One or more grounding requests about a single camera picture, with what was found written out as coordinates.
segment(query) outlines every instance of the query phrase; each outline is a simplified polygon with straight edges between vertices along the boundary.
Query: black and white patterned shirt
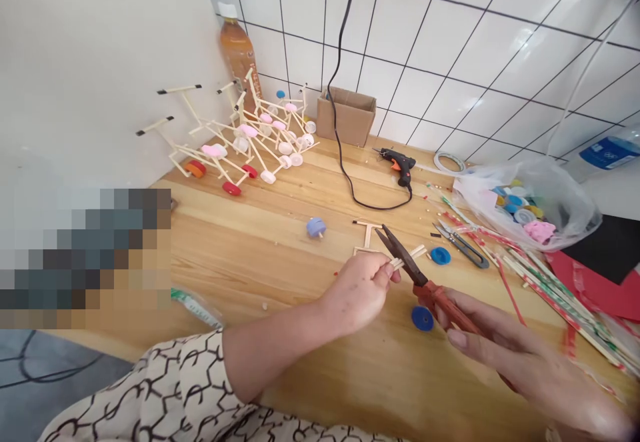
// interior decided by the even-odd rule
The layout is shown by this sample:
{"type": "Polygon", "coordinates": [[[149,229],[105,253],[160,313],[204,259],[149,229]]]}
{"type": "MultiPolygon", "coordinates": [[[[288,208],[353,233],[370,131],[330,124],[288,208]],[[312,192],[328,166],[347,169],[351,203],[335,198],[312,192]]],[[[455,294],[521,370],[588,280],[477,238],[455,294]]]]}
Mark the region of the black and white patterned shirt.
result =
{"type": "Polygon", "coordinates": [[[244,404],[229,384],[222,329],[160,343],[118,382],[77,402],[39,442],[399,441],[344,425],[322,427],[244,404]]]}

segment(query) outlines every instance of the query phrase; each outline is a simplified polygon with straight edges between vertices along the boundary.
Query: blue bottle label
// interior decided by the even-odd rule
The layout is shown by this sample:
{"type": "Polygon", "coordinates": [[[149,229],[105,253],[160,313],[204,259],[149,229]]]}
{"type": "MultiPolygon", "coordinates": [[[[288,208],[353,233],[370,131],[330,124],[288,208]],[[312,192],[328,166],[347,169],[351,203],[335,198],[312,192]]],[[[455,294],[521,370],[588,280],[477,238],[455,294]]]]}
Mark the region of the blue bottle label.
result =
{"type": "Polygon", "coordinates": [[[638,154],[606,137],[580,152],[580,157],[602,170],[611,170],[638,157],[638,154]]]}

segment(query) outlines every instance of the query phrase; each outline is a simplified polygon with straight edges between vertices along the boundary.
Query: wooden table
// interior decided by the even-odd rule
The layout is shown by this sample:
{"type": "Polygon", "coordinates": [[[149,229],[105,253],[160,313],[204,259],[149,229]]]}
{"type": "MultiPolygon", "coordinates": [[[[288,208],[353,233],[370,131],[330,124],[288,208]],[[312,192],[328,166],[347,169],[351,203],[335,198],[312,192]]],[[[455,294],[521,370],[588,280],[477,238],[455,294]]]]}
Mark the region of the wooden table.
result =
{"type": "MultiPolygon", "coordinates": [[[[388,206],[407,197],[406,190],[396,184],[390,164],[378,160],[371,150],[392,146],[433,166],[432,154],[375,137],[363,149],[346,145],[345,168],[360,200],[388,206]]],[[[172,282],[198,292],[228,324],[265,317],[314,300],[330,286],[334,272],[354,246],[363,244],[364,227],[352,223],[360,218],[387,224],[410,249],[421,243],[428,248],[446,247],[453,257],[451,264],[440,267],[422,257],[419,266],[425,274],[436,283],[514,312],[496,268],[477,269],[449,242],[429,235],[444,206],[423,199],[434,196],[425,183],[450,187],[450,177],[414,169],[412,202],[380,212],[351,200],[335,142],[321,139],[304,158],[302,167],[280,171],[273,185],[259,179],[243,184],[240,197],[226,194],[220,180],[211,175],[198,180],[174,170],[154,184],[170,188],[179,202],[172,216],[172,282]],[[307,236],[310,217],[326,222],[323,240],[307,236]]],[[[375,235],[371,241],[374,248],[383,250],[375,235]]],[[[168,264],[169,257],[158,256],[157,262],[168,264]]],[[[408,276],[403,275],[376,321],[304,357],[265,392],[263,403],[324,425],[348,423],[414,441],[540,440],[543,418],[494,372],[456,352],[439,327],[430,333],[414,328],[410,314],[416,298],[408,276]]],[[[123,277],[127,276],[116,279],[126,287],[123,277]]],[[[560,349],[565,331],[562,319],[532,290],[523,289],[515,274],[508,278],[527,324],[560,349]]],[[[89,324],[94,328],[56,334],[134,361],[157,342],[207,331],[206,325],[176,303],[163,311],[145,311],[131,304],[121,308],[117,317],[108,305],[102,301],[101,310],[94,311],[100,315],[98,323],[89,324]]],[[[632,380],[581,337],[577,354],[635,404],[637,387],[632,380]]]]}

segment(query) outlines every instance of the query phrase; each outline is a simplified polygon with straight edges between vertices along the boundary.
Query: hand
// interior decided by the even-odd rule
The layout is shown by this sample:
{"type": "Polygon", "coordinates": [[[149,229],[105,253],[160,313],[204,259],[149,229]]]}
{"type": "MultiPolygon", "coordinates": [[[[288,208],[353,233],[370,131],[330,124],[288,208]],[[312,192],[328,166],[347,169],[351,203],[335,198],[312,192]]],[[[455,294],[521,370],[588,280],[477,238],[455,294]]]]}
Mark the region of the hand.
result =
{"type": "Polygon", "coordinates": [[[448,298],[488,338],[452,328],[436,308],[451,344],[466,356],[506,377],[542,413],[604,440],[629,440],[633,425],[594,382],[565,356],[506,312],[453,289],[448,298]]]}
{"type": "Polygon", "coordinates": [[[359,253],[344,264],[317,301],[336,338],[357,332],[378,316],[390,281],[400,282],[400,273],[382,253],[359,253]]]}

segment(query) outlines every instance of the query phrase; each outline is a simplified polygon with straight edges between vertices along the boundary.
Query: black power cord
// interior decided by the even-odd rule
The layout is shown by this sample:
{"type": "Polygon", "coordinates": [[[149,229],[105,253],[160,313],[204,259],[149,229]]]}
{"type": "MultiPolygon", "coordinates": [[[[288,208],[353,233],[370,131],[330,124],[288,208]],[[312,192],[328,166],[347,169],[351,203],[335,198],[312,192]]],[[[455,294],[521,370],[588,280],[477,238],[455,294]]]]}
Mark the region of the black power cord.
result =
{"type": "Polygon", "coordinates": [[[411,189],[411,186],[408,185],[407,189],[409,190],[409,198],[408,200],[399,203],[398,205],[394,205],[392,207],[376,207],[374,205],[368,205],[365,204],[364,202],[360,202],[358,199],[355,198],[355,192],[353,191],[353,182],[351,181],[351,178],[349,177],[349,174],[347,174],[347,171],[345,170],[345,166],[342,162],[342,144],[340,143],[340,137],[338,136],[338,126],[337,126],[337,114],[335,111],[335,102],[333,101],[333,96],[331,94],[331,83],[333,82],[333,79],[335,78],[336,74],[338,74],[338,69],[340,69],[340,58],[341,58],[341,54],[342,54],[342,34],[345,31],[345,26],[347,24],[347,18],[349,16],[349,10],[351,8],[351,0],[347,1],[347,10],[345,11],[345,18],[342,20],[342,26],[340,27],[340,35],[338,36],[338,63],[335,66],[335,72],[333,73],[333,75],[331,76],[331,79],[329,80],[329,83],[327,84],[327,95],[329,96],[329,100],[331,101],[331,107],[333,108],[333,132],[335,132],[335,140],[336,142],[338,142],[338,152],[340,154],[340,170],[342,170],[342,173],[345,175],[345,177],[347,178],[347,180],[349,181],[349,186],[351,188],[351,198],[358,204],[362,205],[363,207],[366,207],[368,209],[374,209],[374,210],[392,210],[392,209],[397,209],[398,207],[402,207],[405,204],[408,204],[409,202],[411,202],[411,199],[413,198],[413,190],[411,189]]]}
{"type": "Polygon", "coordinates": [[[29,382],[34,382],[34,383],[59,382],[61,380],[73,377],[76,374],[79,374],[83,370],[89,368],[90,366],[98,362],[98,360],[100,360],[104,356],[104,354],[100,354],[88,364],[82,365],[80,367],[75,367],[73,369],[66,369],[63,371],[53,372],[50,374],[34,377],[31,374],[29,374],[25,366],[25,361],[27,359],[27,349],[29,348],[29,344],[31,343],[31,340],[34,335],[35,335],[35,330],[30,332],[29,336],[27,337],[24,344],[22,345],[22,348],[20,349],[20,355],[18,355],[18,357],[9,357],[7,359],[0,359],[0,362],[8,362],[8,361],[14,361],[14,360],[19,361],[18,366],[20,369],[20,374],[22,374],[22,376],[24,377],[24,380],[0,385],[0,389],[6,389],[8,387],[14,387],[16,385],[22,385],[24,383],[29,383],[29,382]]]}

